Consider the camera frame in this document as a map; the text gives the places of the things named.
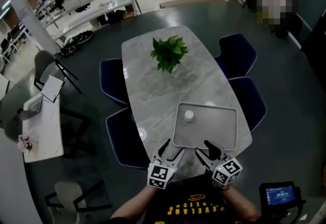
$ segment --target gray tray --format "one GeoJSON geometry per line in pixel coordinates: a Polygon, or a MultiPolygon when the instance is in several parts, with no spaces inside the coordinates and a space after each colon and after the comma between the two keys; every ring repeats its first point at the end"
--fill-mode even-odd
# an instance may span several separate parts
{"type": "Polygon", "coordinates": [[[175,146],[207,149],[204,140],[210,140],[232,151],[237,147],[237,132],[235,108],[181,102],[177,107],[172,142],[175,146]],[[190,122],[184,120],[188,109],[195,114],[190,122]]]}

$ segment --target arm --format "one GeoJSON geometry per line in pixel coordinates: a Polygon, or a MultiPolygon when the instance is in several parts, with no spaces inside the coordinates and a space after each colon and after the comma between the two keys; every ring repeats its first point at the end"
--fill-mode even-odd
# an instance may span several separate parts
{"type": "Polygon", "coordinates": [[[235,211],[235,213],[246,221],[256,221],[261,213],[247,200],[239,191],[237,191],[231,184],[227,190],[220,190],[228,205],[235,211]]]}
{"type": "Polygon", "coordinates": [[[136,223],[144,214],[149,203],[154,198],[157,189],[154,187],[146,186],[135,197],[123,204],[111,218],[122,217],[136,223]]]}

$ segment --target navy blue chair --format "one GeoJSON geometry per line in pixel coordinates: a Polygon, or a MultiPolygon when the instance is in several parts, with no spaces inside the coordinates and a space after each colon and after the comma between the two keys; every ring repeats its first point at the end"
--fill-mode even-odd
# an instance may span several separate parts
{"type": "Polygon", "coordinates": [[[252,132],[262,122],[267,113],[264,100],[250,77],[232,78],[229,83],[241,105],[250,132],[252,132]]]}
{"type": "Polygon", "coordinates": [[[109,116],[106,119],[107,133],[121,165],[147,170],[150,161],[131,113],[131,109],[126,107],[109,116]]]}
{"type": "Polygon", "coordinates": [[[100,87],[102,92],[119,106],[129,106],[121,59],[109,59],[100,62],[100,87]]]}
{"type": "Polygon", "coordinates": [[[227,79],[246,76],[255,64],[257,53],[244,35],[237,33],[220,39],[221,55],[215,57],[227,79]]]}

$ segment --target gray marble tabletop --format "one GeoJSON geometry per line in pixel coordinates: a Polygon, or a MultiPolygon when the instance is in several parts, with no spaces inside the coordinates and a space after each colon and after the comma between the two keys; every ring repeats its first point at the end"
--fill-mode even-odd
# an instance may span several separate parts
{"type": "MultiPolygon", "coordinates": [[[[213,103],[234,107],[238,111],[237,149],[231,156],[243,152],[252,142],[250,130],[241,106],[224,73],[212,55],[186,26],[156,30],[122,44],[122,61],[132,113],[149,158],[155,147],[172,138],[179,102],[213,103]],[[150,57],[152,38],[167,40],[178,35],[188,47],[181,64],[172,74],[157,71],[157,60],[150,57]]],[[[180,147],[172,142],[164,155],[173,158],[180,147]]],[[[186,152],[173,181],[188,179],[205,172],[194,149],[186,152]]]]}

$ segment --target pink flowers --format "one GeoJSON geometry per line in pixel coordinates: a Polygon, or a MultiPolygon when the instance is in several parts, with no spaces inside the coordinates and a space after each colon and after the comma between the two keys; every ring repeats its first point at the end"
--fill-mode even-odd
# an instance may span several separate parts
{"type": "Polygon", "coordinates": [[[23,133],[18,137],[18,149],[22,152],[30,152],[33,144],[36,144],[37,141],[31,137],[28,133],[23,133]]]}

